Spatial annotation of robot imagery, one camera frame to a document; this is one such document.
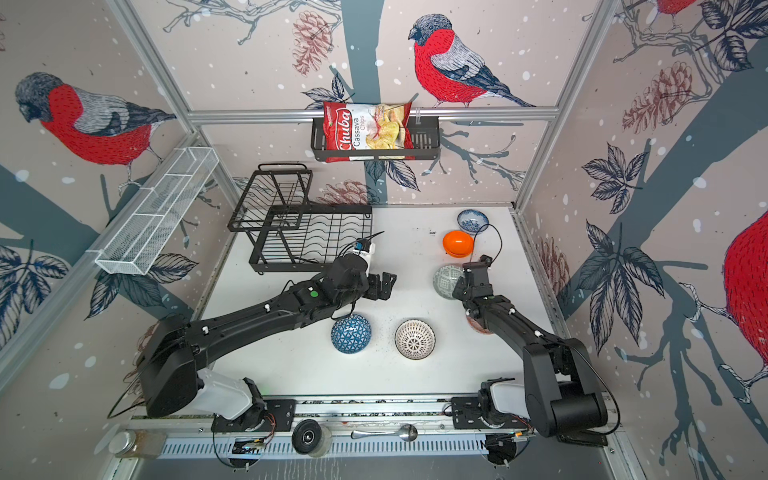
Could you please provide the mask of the blue triangle patterned bowl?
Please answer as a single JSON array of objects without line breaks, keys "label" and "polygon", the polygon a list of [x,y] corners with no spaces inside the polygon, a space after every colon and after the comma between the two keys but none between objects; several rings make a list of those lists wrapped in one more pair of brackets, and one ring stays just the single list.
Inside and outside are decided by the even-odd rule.
[{"label": "blue triangle patterned bowl", "polygon": [[343,354],[361,352],[369,345],[371,338],[371,324],[359,314],[351,314],[337,320],[330,332],[332,345]]}]

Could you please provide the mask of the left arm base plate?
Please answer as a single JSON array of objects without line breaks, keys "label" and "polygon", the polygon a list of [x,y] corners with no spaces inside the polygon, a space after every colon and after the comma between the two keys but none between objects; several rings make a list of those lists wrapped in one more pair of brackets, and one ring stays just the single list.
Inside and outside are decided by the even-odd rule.
[{"label": "left arm base plate", "polygon": [[216,416],[211,430],[215,433],[289,432],[296,405],[294,399],[267,398],[234,420]]}]

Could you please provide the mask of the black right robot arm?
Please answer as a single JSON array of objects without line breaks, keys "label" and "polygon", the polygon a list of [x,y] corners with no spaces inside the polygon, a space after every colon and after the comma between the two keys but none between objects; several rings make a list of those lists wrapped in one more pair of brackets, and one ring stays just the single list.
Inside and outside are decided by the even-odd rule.
[{"label": "black right robot arm", "polygon": [[539,327],[503,295],[493,292],[488,270],[492,259],[462,265],[453,290],[465,313],[501,338],[523,361],[527,417],[545,437],[603,427],[608,411],[602,383],[584,344]]}]

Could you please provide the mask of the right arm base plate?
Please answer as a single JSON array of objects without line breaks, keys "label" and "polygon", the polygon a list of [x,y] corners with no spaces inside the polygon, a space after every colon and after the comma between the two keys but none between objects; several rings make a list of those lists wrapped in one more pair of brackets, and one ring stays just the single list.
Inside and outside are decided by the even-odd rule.
[{"label": "right arm base plate", "polygon": [[527,431],[531,429],[528,421],[523,417],[509,413],[485,413],[477,397],[452,397],[447,415],[451,418],[453,428],[456,430],[516,429]]}]

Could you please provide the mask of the brown white patterned bowl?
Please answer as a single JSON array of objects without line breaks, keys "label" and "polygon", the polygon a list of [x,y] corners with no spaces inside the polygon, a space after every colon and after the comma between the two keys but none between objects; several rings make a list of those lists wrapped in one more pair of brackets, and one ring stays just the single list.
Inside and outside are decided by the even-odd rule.
[{"label": "brown white patterned bowl", "polygon": [[429,324],[418,319],[401,323],[395,331],[395,347],[409,360],[429,357],[436,346],[436,335]]}]

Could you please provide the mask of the black wire dish rack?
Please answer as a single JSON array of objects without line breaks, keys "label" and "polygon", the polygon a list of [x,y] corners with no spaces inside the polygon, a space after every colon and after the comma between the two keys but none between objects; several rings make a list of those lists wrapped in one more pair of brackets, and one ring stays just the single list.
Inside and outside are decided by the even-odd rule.
[{"label": "black wire dish rack", "polygon": [[304,164],[266,163],[236,181],[228,229],[250,241],[256,273],[318,272],[372,233],[371,206],[314,201],[312,180]]}]

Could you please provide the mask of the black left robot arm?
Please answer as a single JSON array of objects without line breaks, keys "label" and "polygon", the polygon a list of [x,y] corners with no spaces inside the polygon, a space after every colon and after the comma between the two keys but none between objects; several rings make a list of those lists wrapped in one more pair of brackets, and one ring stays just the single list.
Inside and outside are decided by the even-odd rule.
[{"label": "black left robot arm", "polygon": [[278,333],[329,319],[362,298],[387,301],[397,276],[371,274],[367,260],[346,254],[279,295],[223,316],[189,322],[172,315],[158,323],[138,362],[138,381],[151,418],[173,415],[216,392],[199,407],[236,419],[258,403],[248,379],[206,376],[203,370],[240,348]]}]

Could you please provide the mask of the red orange patterned bowl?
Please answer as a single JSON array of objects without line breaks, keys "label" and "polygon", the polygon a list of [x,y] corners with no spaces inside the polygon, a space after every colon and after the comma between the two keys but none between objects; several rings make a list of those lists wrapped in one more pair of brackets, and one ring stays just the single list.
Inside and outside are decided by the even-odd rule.
[{"label": "red orange patterned bowl", "polygon": [[484,335],[492,335],[492,332],[486,328],[483,328],[479,322],[472,318],[467,319],[469,326],[477,333]]}]

